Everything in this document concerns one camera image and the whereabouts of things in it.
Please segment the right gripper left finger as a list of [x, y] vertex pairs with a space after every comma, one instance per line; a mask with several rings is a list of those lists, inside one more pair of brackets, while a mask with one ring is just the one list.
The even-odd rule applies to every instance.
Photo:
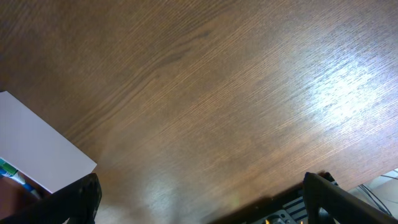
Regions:
[[101, 198], [98, 176], [91, 173], [2, 219], [1, 224], [94, 224]]

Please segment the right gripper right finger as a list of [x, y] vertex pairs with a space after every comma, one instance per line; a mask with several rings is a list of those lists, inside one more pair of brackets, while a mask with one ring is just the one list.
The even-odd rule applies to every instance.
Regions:
[[316, 173], [305, 174], [303, 199], [309, 224], [397, 224], [397, 219], [366, 204]]

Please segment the blue disposable razor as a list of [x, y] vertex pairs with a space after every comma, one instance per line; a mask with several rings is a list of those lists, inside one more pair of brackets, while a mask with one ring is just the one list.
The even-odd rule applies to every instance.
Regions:
[[28, 192], [30, 192], [35, 198], [37, 198], [38, 200], [41, 199], [40, 194], [38, 193], [38, 191], [31, 186], [30, 184], [28, 184], [27, 182], [25, 184], [22, 185], [23, 188], [25, 188]]

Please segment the green soap box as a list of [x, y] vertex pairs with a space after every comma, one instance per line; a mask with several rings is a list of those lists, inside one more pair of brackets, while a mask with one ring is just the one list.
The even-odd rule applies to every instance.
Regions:
[[0, 169], [1, 169], [1, 175], [6, 177], [12, 177], [18, 172], [18, 170], [15, 167], [11, 166], [3, 159], [0, 159]]

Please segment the teal toothpaste tube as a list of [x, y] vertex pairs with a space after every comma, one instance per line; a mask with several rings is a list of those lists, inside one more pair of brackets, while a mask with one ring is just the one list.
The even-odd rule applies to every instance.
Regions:
[[17, 183], [19, 183], [21, 185], [26, 184], [25, 179], [19, 174], [19, 172], [17, 170], [7, 171], [7, 170], [1, 168], [1, 175], [16, 181]]

